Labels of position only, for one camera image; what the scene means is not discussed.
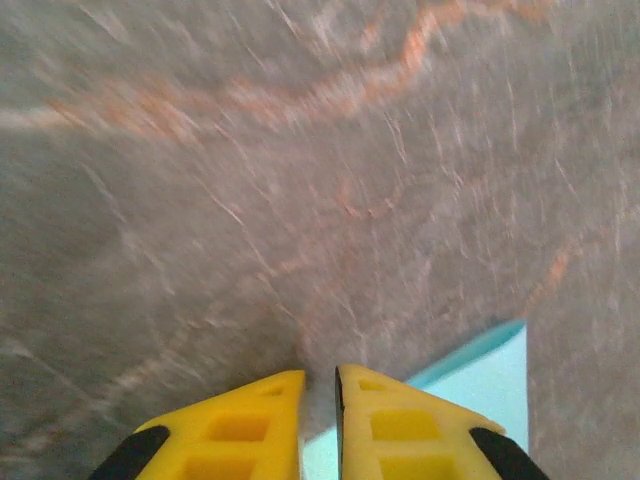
marble surface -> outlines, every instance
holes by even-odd
[[[529,325],[531,452],[640,471],[637,0],[0,0],[0,476]]]

